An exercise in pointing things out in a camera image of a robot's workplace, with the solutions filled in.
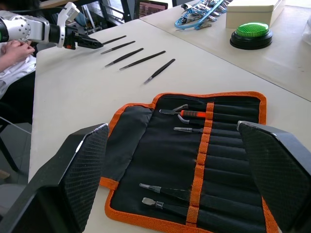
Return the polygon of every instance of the green button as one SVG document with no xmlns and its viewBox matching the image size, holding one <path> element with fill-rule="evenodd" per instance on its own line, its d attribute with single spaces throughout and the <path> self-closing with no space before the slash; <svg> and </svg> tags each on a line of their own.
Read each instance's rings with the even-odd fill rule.
<svg viewBox="0 0 311 233">
<path fill-rule="evenodd" d="M 237 35 L 243 37 L 258 37 L 265 35 L 269 31 L 269 26 L 265 23 L 245 23 L 236 30 Z"/>
</svg>

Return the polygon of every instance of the white box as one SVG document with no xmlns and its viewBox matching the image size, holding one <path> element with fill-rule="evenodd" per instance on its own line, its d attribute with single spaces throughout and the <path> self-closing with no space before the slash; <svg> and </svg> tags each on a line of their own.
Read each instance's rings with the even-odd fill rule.
<svg viewBox="0 0 311 233">
<path fill-rule="evenodd" d="M 226 28 L 236 29 L 250 22 L 271 26 L 284 6 L 285 0 L 233 0 L 227 7 Z"/>
</svg>

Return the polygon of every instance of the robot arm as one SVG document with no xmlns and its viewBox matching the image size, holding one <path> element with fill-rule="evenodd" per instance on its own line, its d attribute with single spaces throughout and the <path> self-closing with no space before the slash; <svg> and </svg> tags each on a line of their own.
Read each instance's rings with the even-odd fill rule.
<svg viewBox="0 0 311 233">
<path fill-rule="evenodd" d="M 96 39 L 80 35 L 76 28 L 66 26 L 66 21 L 73 22 L 79 12 L 72 2 L 68 2 L 58 15 L 57 25 L 53 25 L 44 18 L 0 11 L 0 43 L 11 40 L 53 42 L 59 48 L 74 50 L 75 42 L 78 42 L 81 47 L 101 48 L 102 44 Z"/>
</svg>

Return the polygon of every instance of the orange handle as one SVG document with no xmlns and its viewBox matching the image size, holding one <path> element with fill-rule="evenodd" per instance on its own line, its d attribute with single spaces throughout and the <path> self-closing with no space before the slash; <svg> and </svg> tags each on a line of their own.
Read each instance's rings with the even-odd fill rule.
<svg viewBox="0 0 311 233">
<path fill-rule="evenodd" d="M 182 117 L 195 117 L 195 118 L 205 118 L 206 117 L 205 112 L 186 111 L 186 110 L 182 110 L 180 115 Z"/>
</svg>

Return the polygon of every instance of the orange trim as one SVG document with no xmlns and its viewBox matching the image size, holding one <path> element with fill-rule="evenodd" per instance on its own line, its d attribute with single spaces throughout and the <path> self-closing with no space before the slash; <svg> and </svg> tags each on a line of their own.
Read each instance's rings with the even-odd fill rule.
<svg viewBox="0 0 311 233">
<path fill-rule="evenodd" d="M 277 223 L 272 216 L 272 213 L 269 210 L 269 207 L 265 200 L 262 198 L 262 208 L 263 208 L 263 214 L 264 218 L 266 220 L 266 231 L 267 233 L 278 233 L 278 227 Z"/>
<path fill-rule="evenodd" d="M 119 182 L 114 181 L 109 178 L 101 177 L 101 181 L 99 182 L 101 186 L 105 186 L 111 190 L 116 190 L 118 187 Z"/>
<path fill-rule="evenodd" d="M 210 118 L 206 118 L 201 137 L 201 143 L 199 146 L 199 153 L 196 159 L 196 166 L 194 170 L 194 178 L 192 183 L 192 189 L 190 194 L 190 203 L 187 214 L 186 225 L 195 225 L 199 215 L 200 196 L 203 185 L 204 167 L 207 156 L 207 148 L 209 143 L 209 137 L 211 132 L 213 119 L 214 103 L 208 103 L 206 107 L 206 113 L 209 113 Z"/>
<path fill-rule="evenodd" d="M 217 96 L 250 96 L 255 97 L 260 100 L 259 104 L 259 123 L 260 124 L 266 124 L 266 110 L 267 110 L 267 99 L 266 97 L 259 93 L 254 91 L 248 91 L 248 92 L 224 92 L 224 93 L 217 93 L 217 94 L 207 94 L 207 95 L 192 95 L 192 94 L 180 94 L 180 93 L 162 93 L 157 95 L 152 103 L 150 104 L 144 104 L 144 103 L 130 103 L 122 108 L 120 108 L 113 116 L 112 120 L 110 121 L 109 128 L 109 136 L 111 135 L 114 127 L 116 126 L 118 120 L 120 119 L 121 114 L 124 112 L 124 110 L 129 106 L 143 106 L 146 108 L 154 109 L 156 106 L 156 103 L 158 99 L 164 95 L 183 95 L 183 96 L 192 96 L 192 97 L 199 97 L 199 98 L 208 98 L 208 97 L 217 97 Z M 212 113 L 209 113 L 210 109 L 208 109 L 207 118 L 205 120 L 204 125 L 204 134 L 208 133 L 208 129 L 212 127 Z M 206 231 L 200 228 L 196 228 L 196 224 L 188 223 L 187 225 L 178 224 L 175 222 L 169 222 L 162 219 L 152 218 L 152 217 L 146 217 L 141 215 L 135 215 L 130 213 L 125 213 L 121 211 L 114 210 L 110 207 L 111 199 L 114 194 L 114 190 L 116 190 L 118 186 L 118 182 L 110 180 L 107 178 L 101 178 L 101 185 L 106 186 L 110 188 L 110 192 L 108 195 L 108 198 L 105 203 L 105 212 L 107 216 L 113 220 L 125 222 L 128 224 L 141 226 L 149 229 L 153 229 L 156 231 L 162 231 L 162 232 L 170 232 L 170 233 L 212 233 L 210 231 Z M 271 212 L 269 211 L 268 206 L 262 200 L 262 206 L 264 211 L 264 216 L 266 220 L 266 228 L 267 233 L 278 233 L 277 230 L 277 224 L 272 217 Z"/>
</svg>

